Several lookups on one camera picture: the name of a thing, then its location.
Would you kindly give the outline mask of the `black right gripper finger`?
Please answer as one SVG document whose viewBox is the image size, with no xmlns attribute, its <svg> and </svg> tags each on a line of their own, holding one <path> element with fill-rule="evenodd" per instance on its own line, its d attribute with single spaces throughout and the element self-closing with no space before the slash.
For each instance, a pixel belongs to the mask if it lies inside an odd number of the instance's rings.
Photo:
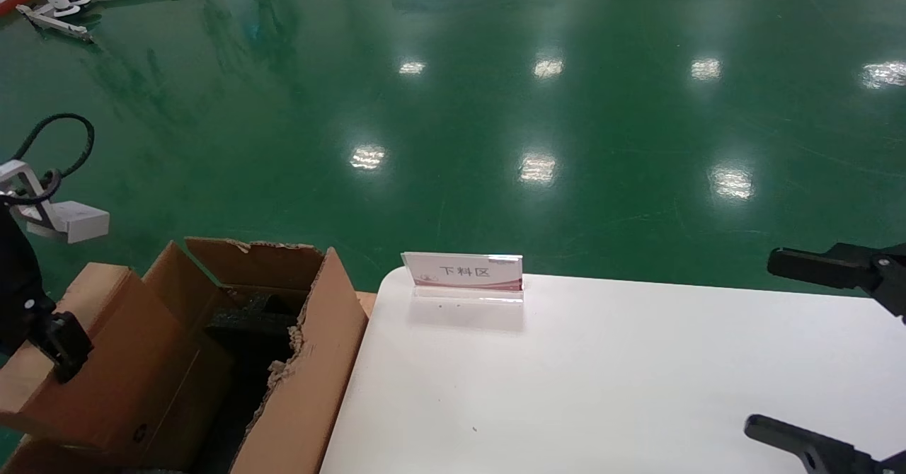
<svg viewBox="0 0 906 474">
<path fill-rule="evenodd" d="M 870 248 L 834 244 L 824 253 L 777 248 L 767 271 L 818 286 L 860 289 L 892 316 L 905 318 L 905 245 Z"/>
<path fill-rule="evenodd" d="M 745 420 L 744 435 L 789 453 L 802 462 L 808 473 L 904 473 L 905 451 L 875 460 L 870 454 L 795 425 L 762 414 Z"/>
</svg>

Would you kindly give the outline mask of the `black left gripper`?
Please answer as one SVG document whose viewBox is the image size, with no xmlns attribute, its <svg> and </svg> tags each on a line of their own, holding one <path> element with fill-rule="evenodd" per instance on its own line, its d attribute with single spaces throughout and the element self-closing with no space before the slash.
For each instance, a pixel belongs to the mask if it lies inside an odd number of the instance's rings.
<svg viewBox="0 0 906 474">
<path fill-rule="evenodd" d="M 74 313 L 56 310 L 43 291 L 35 251 L 13 219 L 1 207 L 1 352 L 11 356 L 25 341 L 35 345 L 54 364 L 59 384 L 81 370 L 93 343 Z"/>
</svg>

